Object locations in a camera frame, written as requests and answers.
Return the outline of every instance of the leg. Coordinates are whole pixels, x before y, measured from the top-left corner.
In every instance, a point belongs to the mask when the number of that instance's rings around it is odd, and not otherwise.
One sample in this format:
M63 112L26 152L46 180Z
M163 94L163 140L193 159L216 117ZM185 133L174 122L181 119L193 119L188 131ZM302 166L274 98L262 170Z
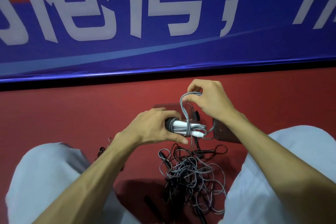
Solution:
M15 169L6 195L10 224L30 224L75 180L90 163L82 152L62 143L37 146ZM138 224L111 192L98 223Z
M296 126L270 134L275 141L336 182L336 141L324 130ZM225 201L226 223L296 223L250 154Z

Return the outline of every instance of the pant leg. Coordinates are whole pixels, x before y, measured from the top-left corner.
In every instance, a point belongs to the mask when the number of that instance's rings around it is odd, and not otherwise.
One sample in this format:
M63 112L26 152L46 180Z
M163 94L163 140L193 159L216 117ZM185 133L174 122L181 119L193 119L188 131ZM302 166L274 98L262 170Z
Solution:
M63 143L37 146L27 152L15 169L6 195L9 224L31 224L88 167L78 149ZM108 196L98 223L140 223L118 201Z
M336 182L336 141L312 126L296 126L269 135L303 161ZM283 207L250 154L225 201L220 224L296 223Z

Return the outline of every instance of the red carpet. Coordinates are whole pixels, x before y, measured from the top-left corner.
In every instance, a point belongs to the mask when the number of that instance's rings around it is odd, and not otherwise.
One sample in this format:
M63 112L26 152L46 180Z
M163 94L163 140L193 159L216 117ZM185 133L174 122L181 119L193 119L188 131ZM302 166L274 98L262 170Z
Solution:
M235 107L266 133L300 124L313 125L336 137L336 68L211 76L222 82ZM94 160L107 138L124 129L154 104L176 103L192 78L0 93L0 223L6 223L4 198L15 166L34 146L66 142ZM210 125L201 112L201 120ZM202 141L213 148L219 141ZM163 183L157 152L172 143L138 148L115 183L120 200L142 222L156 223L142 198L149 194L161 206ZM224 169L229 189L244 161L242 145L215 162ZM208 223L221 216L208 215ZM198 223L190 211L186 219Z

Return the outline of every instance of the hand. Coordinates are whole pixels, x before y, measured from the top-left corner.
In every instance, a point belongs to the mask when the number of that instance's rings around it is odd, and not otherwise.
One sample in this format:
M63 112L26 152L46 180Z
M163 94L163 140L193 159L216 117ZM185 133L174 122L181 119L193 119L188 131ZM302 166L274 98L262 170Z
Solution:
M207 115L224 123L231 114L237 113L220 82L195 79L189 85L188 92L200 92L201 89L201 96L186 95L183 101L196 103Z
M176 111L166 111L165 108L153 108L140 113L131 124L120 133L136 138L136 142L140 145L162 141L188 144L188 140L182 135L166 130L165 120L172 117L181 120L181 115Z

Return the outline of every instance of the blue banner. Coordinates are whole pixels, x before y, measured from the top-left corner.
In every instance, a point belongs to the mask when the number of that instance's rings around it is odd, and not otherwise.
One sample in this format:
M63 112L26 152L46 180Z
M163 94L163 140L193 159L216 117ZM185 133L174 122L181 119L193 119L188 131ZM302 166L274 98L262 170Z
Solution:
M0 82L336 59L336 0L0 0Z

